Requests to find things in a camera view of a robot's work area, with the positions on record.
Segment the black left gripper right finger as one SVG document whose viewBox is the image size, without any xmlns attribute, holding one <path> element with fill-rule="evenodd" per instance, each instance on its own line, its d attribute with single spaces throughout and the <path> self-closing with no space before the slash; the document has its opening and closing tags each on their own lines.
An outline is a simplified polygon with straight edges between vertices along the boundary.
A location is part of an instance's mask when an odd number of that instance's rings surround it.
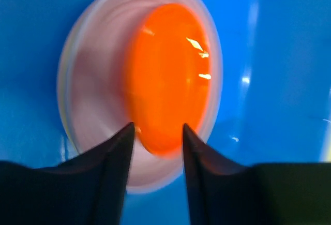
<svg viewBox="0 0 331 225">
<path fill-rule="evenodd" d="M 191 224 L 330 224 L 330 163 L 260 163 L 225 157 L 185 124 Z"/>
</svg>

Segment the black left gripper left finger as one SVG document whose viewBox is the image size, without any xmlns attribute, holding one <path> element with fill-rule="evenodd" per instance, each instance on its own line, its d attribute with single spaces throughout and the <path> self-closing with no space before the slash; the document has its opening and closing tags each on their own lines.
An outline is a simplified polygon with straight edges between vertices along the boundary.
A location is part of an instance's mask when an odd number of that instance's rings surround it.
<svg viewBox="0 0 331 225">
<path fill-rule="evenodd" d="M 129 123 L 55 167 L 1 161 L 1 224 L 119 224 L 134 134 Z"/>
</svg>

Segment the orange plate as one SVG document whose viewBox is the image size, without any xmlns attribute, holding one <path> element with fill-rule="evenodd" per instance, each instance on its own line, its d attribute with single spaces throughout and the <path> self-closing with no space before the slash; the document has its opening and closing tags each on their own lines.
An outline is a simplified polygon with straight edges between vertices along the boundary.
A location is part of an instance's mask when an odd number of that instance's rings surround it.
<svg viewBox="0 0 331 225">
<path fill-rule="evenodd" d="M 128 111 L 143 147 L 171 157 L 182 147 L 182 126 L 197 129 L 210 94 L 211 54 L 198 16 L 178 3 L 153 9 L 128 52 Z"/>
</svg>

